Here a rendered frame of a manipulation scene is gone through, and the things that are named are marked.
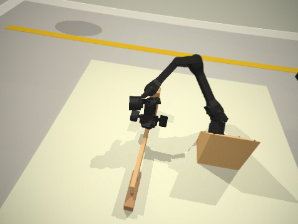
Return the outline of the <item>long brown wooden bar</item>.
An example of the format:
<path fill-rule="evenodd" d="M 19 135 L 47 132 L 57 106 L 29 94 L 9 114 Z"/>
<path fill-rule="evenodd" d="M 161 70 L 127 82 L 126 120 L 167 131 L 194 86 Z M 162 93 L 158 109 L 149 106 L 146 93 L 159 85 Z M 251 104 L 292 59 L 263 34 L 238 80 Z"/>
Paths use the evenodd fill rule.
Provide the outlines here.
<path fill-rule="evenodd" d="M 148 134 L 149 134 L 149 130 L 145 128 L 145 132 L 144 132 L 143 139 L 141 142 L 138 158 L 137 158 L 136 165 L 135 165 L 135 170 L 133 172 L 133 178 L 132 178 L 131 185 L 130 185 L 130 193 L 133 193 L 133 194 L 135 192 L 136 183 L 137 183 L 137 179 L 138 179 L 138 173 L 139 173 L 139 170 L 141 167 L 141 162 L 143 159 L 143 154 L 145 151 Z"/>

